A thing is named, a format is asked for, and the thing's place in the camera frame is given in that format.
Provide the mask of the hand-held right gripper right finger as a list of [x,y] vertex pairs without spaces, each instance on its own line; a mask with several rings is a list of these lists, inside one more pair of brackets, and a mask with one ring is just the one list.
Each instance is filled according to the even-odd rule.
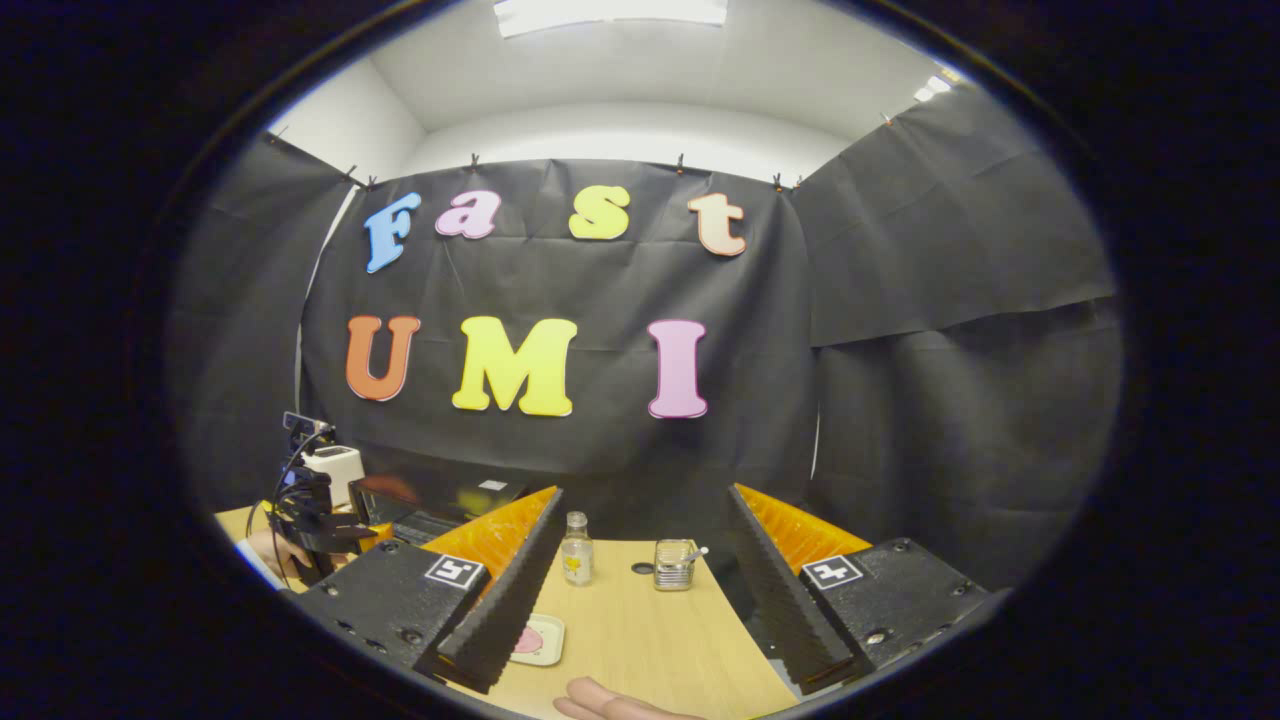
[[803,694],[922,652],[991,600],[914,539],[872,544],[744,484],[728,496],[739,566]]

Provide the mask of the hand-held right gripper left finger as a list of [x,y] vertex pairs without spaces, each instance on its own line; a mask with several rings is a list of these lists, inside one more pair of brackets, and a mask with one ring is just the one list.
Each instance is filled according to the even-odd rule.
[[300,597],[367,656],[477,693],[498,683],[564,534],[548,487],[426,544],[387,538]]

